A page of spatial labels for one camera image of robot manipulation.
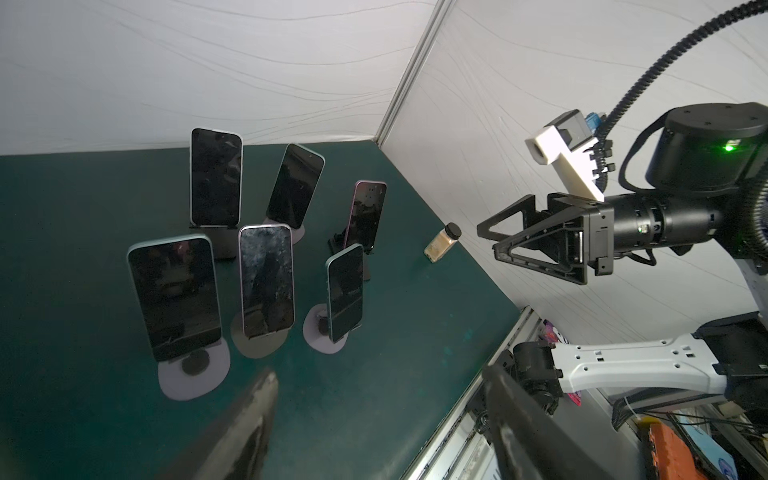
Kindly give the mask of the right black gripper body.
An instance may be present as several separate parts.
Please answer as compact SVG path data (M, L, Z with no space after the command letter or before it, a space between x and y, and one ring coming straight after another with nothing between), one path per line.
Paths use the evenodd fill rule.
M563 279L577 285L588 283L588 271L595 276L613 273L614 207L575 195L552 193L547 196L547 211L561 220L554 233L558 244L557 263Z

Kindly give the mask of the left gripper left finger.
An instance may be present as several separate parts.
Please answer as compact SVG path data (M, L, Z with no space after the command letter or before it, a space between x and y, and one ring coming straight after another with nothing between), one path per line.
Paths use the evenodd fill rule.
M279 382L264 369L159 479L259 479L274 424Z

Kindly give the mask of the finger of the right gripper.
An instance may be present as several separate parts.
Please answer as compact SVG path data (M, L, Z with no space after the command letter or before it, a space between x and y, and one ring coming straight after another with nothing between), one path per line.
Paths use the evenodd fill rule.
M522 218L523 229L520 232L515 234L505 234L493 230L494 227L511 219L515 215L520 215ZM503 242L511 238L515 238L516 242L530 242L540 231L540 228L536 228L536 225L548 217L549 213L546 210L537 209L536 196L527 194L502 211L480 222L477 225L477 235L482 239L494 242Z
M497 261L576 285L587 284L583 231L530 227L493 245Z

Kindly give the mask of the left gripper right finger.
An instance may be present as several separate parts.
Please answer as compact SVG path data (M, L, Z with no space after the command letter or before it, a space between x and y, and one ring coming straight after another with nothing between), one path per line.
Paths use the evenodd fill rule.
M482 370L488 429L503 479L609 479L499 365Z

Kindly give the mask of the grey round stand front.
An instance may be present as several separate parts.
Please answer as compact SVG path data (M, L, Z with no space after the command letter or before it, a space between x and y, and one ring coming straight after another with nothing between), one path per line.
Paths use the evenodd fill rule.
M345 346L348 338L344 335L337 342L330 339L326 304L315 305L307 313L302 332L305 341L312 349L326 355L338 353Z

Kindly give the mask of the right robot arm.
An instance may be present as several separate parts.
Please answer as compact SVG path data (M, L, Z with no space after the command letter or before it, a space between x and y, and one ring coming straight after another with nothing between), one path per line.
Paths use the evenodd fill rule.
M763 1L742 3L697 27L665 52L606 115L563 113L526 142L552 166L564 191L544 209L526 195L477 227L497 261L569 283L607 276L621 259L653 266L655 253L677 255L718 243L748 281L758 311L714 320L695 332L656 342L608 347L516 346L512 377L548 413L569 393L593 388L637 390L633 406L661 408L673 391L725 399L745 410L767 406L767 108L706 103L663 113L630 147L658 140L646 186L610 162L610 132L678 58L718 31L761 14ZM622 193L606 194L618 174Z

